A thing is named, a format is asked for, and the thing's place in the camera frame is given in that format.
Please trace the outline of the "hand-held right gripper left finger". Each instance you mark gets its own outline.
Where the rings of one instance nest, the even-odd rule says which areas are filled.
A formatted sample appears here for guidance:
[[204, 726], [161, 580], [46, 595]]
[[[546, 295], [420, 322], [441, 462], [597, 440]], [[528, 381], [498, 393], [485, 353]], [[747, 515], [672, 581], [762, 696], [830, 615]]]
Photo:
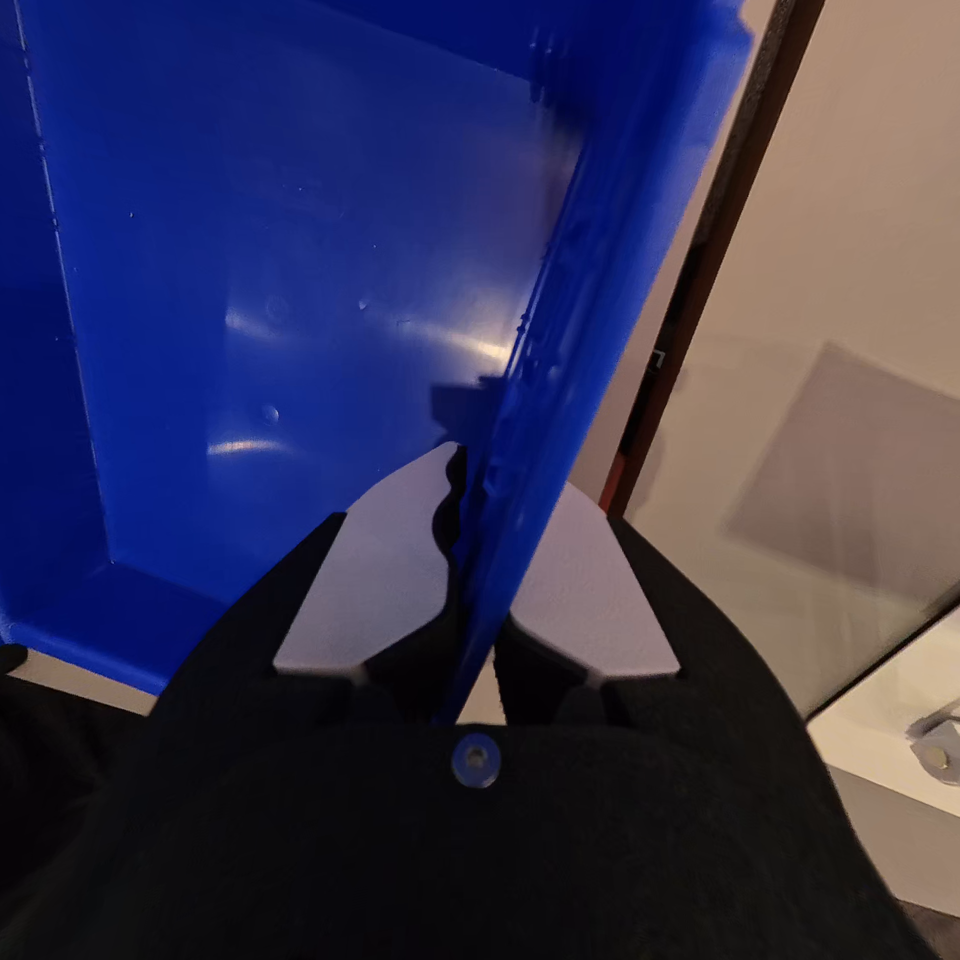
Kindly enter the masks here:
[[443, 442], [346, 511], [273, 658], [284, 675], [356, 676], [457, 595], [464, 448]]

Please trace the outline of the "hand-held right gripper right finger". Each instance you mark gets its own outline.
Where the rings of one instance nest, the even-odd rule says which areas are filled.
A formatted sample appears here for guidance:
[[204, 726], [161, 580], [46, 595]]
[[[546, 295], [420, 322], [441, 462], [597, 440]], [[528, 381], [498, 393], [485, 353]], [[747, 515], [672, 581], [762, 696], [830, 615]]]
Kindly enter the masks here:
[[551, 513], [510, 619], [594, 687], [680, 671], [606, 513], [571, 484]]

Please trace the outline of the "blue plastic bin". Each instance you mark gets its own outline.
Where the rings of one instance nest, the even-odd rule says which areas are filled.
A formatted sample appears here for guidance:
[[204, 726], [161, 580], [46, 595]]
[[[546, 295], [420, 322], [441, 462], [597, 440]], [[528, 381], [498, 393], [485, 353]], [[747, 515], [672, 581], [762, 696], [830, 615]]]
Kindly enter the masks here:
[[743, 2], [2, 2], [2, 643], [159, 694], [452, 441], [467, 697], [750, 56]]

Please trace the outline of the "black flat plate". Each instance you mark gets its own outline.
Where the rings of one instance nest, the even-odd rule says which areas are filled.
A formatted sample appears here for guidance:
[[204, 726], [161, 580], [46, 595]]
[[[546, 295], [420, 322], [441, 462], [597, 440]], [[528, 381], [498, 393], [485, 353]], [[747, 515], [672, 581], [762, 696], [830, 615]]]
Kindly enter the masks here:
[[959, 401], [827, 344], [725, 534], [922, 605], [958, 592]]

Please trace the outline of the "grey desk rail strip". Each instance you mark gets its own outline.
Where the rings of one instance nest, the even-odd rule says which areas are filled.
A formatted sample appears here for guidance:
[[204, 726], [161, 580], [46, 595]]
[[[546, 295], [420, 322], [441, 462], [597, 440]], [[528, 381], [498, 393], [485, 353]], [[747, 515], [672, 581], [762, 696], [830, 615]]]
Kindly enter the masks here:
[[600, 508], [621, 519], [651, 458], [666, 405], [799, 72], [823, 1], [774, 2], [663, 317], [635, 384]]

